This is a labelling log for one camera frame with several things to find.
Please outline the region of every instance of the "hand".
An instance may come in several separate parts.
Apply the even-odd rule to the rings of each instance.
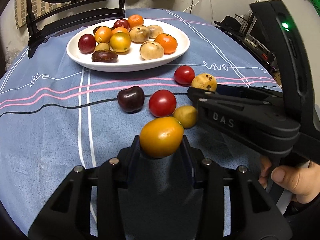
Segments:
[[[260,160],[259,183],[266,188],[271,161],[266,156],[261,156]],[[320,193],[320,166],[314,162],[310,162],[308,168],[279,166],[271,173],[271,179],[284,189],[292,192],[292,201],[298,201],[301,204],[311,202]]]

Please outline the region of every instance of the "blue tablecloth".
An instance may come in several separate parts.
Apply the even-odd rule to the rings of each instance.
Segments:
[[[146,71],[91,71],[66,54],[68,41],[82,27],[50,37],[31,59],[26,48],[0,81],[0,200],[24,233],[74,166],[101,165],[121,148],[128,147],[153,119],[147,107],[148,98],[137,114],[124,113],[116,101],[79,109],[47,106],[37,111],[42,106],[79,106],[116,98],[120,89],[133,85],[142,86],[145,94],[159,89],[185,93],[187,88],[173,80],[179,65],[192,66],[196,74],[211,73],[220,84],[276,86],[245,49],[201,18],[169,10],[126,10],[127,16],[132,14],[180,28],[190,38],[189,50],[167,65]],[[176,98],[177,107],[190,104],[185,95]],[[252,165],[258,163],[258,154],[214,129],[196,126],[185,130],[185,134],[193,147],[224,167],[234,169],[244,164],[258,170]],[[161,160],[141,157],[134,183],[128,190],[120,191],[128,239],[193,239],[201,197],[202,191],[193,190],[188,184],[177,155]],[[230,212],[227,204],[226,234]],[[95,216],[93,199],[93,234]]]

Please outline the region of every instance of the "white plate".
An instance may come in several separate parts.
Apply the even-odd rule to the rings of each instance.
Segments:
[[[67,45],[68,56],[73,61],[79,63],[81,66],[93,70],[105,72],[129,72],[165,65],[183,55],[190,46],[190,40],[188,36],[177,27],[155,20],[144,19],[143,25],[159,25],[163,28],[164,33],[172,35],[177,40],[178,47],[173,54],[164,55],[162,58],[144,60],[139,53],[141,44],[132,42],[129,52],[127,52],[125,55],[118,55],[118,62],[92,62],[92,54],[85,55],[79,51],[78,41],[80,37],[86,33],[93,34],[93,30],[97,26],[113,27],[115,21],[116,20],[110,20],[102,23],[97,23],[77,33],[72,37]]]

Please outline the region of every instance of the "wall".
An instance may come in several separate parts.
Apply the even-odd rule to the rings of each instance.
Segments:
[[[309,0],[282,0],[292,15],[305,45],[312,72],[316,103],[320,104],[320,17]]]
[[[196,6],[193,7],[192,13],[200,16],[201,18],[212,21],[212,11],[213,20],[222,21],[226,15],[234,16],[237,14],[246,14],[248,12],[249,3],[255,0],[201,0]],[[126,0],[125,8],[165,8],[177,11],[183,11],[185,8],[191,5],[191,0]],[[115,1],[109,3],[100,3],[97,6],[109,8],[117,7]],[[85,7],[85,10],[92,8],[92,5]],[[64,15],[70,15],[72,13],[77,13],[83,11],[81,9],[76,9],[73,12]],[[44,21],[42,24],[46,24],[51,20],[56,20],[57,16],[51,17]],[[18,49],[22,50],[28,44],[28,31],[26,27],[16,29],[15,16],[14,16],[14,0],[10,0],[6,9],[0,17],[0,37],[3,47],[8,47],[8,49]]]

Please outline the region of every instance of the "black hat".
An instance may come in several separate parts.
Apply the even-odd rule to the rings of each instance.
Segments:
[[[242,33],[240,33],[241,23],[231,16],[226,16],[222,22],[214,23],[216,25],[219,25],[221,30],[242,35]]]

